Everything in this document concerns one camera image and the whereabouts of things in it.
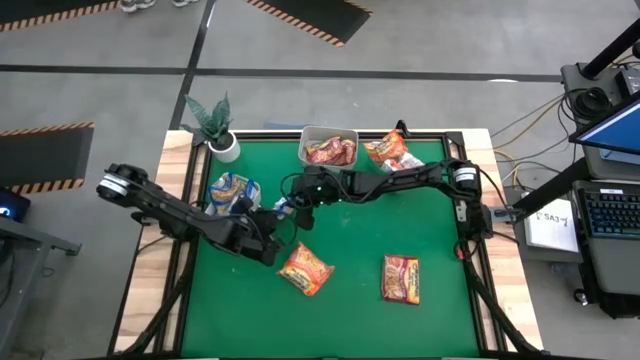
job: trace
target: white pot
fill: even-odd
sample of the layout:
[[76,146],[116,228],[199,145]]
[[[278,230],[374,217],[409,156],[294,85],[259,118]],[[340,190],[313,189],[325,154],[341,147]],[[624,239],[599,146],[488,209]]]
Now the white pot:
[[231,146],[225,150],[217,150],[211,146],[211,143],[207,141],[207,146],[209,146],[209,150],[220,160],[220,162],[233,162],[238,156],[240,156],[240,144],[238,143],[238,139],[236,139],[236,135],[229,131],[231,137],[233,137],[233,143]]

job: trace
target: potted plant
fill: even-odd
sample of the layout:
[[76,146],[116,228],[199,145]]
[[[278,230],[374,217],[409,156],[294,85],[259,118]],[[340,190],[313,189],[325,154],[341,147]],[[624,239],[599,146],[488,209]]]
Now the potted plant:
[[182,125],[182,128],[201,136],[209,146],[209,149],[221,162],[229,163],[240,156],[240,144],[236,136],[229,131],[231,107],[227,94],[224,99],[218,101],[211,114],[189,95],[185,95],[187,104],[200,124],[200,128],[192,128],[189,125]]

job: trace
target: computer monitor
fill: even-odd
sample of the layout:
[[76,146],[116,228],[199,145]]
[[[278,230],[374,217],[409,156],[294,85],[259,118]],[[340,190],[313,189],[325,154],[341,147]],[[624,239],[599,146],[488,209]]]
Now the computer monitor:
[[640,155],[640,92],[614,106],[602,120],[576,131],[569,141]]

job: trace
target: green leaves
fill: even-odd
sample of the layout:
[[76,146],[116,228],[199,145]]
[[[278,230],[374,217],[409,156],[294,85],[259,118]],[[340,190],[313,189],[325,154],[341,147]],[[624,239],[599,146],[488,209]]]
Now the green leaves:
[[225,135],[229,131],[229,124],[232,121],[229,118],[231,116],[231,105],[227,94],[224,94],[224,99],[218,101],[211,114],[208,114],[207,110],[189,95],[185,95],[185,99],[193,116],[200,124],[200,129],[195,129],[188,125],[182,125],[182,128],[192,133],[201,133],[207,140],[214,143],[223,144]]

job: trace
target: black and orange striped mat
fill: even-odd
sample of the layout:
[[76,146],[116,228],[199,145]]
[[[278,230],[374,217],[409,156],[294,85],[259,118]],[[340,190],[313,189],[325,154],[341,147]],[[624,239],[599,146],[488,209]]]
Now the black and orange striped mat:
[[371,11],[350,0],[245,0],[262,11],[342,47]]
[[0,1],[0,32],[95,14],[117,6],[118,2],[113,0]]
[[0,132],[0,187],[18,194],[84,184],[92,122]]

